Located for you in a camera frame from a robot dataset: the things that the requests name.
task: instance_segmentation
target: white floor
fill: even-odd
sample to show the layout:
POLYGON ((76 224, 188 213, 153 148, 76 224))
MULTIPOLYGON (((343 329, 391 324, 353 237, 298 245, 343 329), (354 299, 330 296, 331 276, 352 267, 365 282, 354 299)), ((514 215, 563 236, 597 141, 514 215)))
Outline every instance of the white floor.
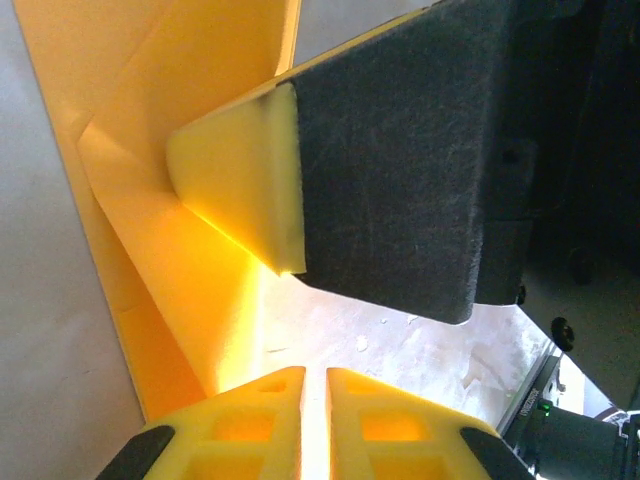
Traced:
MULTIPOLYGON (((305 0, 296 61, 423 5, 305 0)), ((142 418, 10 0, 0 128, 0 478, 93 478, 142 418)), ((546 341, 517 309, 454 328, 311 289, 291 303, 292 281, 269 286, 264 371, 307 364, 314 408, 346 366, 497 423, 546 341)))

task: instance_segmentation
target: concrete floor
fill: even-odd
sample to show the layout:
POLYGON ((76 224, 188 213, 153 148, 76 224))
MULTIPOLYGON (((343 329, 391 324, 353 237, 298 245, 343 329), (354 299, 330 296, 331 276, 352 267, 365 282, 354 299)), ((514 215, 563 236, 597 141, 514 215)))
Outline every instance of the concrete floor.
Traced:
MULTIPOLYGON (((424 5, 305 0, 296 62, 424 5)), ((0 477, 93 478, 142 417, 10 0, 0 128, 0 477)), ((267 290, 264 372, 306 364, 311 411, 324 369, 345 366, 496 424, 546 342, 515 308, 477 306, 450 327, 293 283, 267 290)), ((326 478, 305 455, 309 478, 326 478)))

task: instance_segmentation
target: yellow plastic sheet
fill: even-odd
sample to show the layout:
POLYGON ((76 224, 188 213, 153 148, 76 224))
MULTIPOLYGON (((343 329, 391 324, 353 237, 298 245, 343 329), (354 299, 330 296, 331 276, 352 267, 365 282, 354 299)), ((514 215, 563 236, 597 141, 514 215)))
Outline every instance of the yellow plastic sheet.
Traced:
POLYGON ((244 383, 264 267, 179 202, 164 144, 291 66, 299 0, 15 7, 146 417, 244 383))

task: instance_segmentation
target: yellow foam block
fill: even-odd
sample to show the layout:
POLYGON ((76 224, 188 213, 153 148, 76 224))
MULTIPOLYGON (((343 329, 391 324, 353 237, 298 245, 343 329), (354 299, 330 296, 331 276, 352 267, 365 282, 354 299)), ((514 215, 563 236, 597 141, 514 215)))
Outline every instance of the yellow foam block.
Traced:
POLYGON ((276 273, 305 271, 293 86, 213 112, 167 143, 183 203, 276 273))
POLYGON ((482 421, 345 369, 327 371, 334 480, 491 480, 460 436, 482 421))
POLYGON ((252 378, 264 267, 178 199, 165 143, 291 66, 299 0, 14 1, 145 415, 252 378))
POLYGON ((175 436, 145 480, 300 478, 305 369, 279 370, 149 424, 175 436))

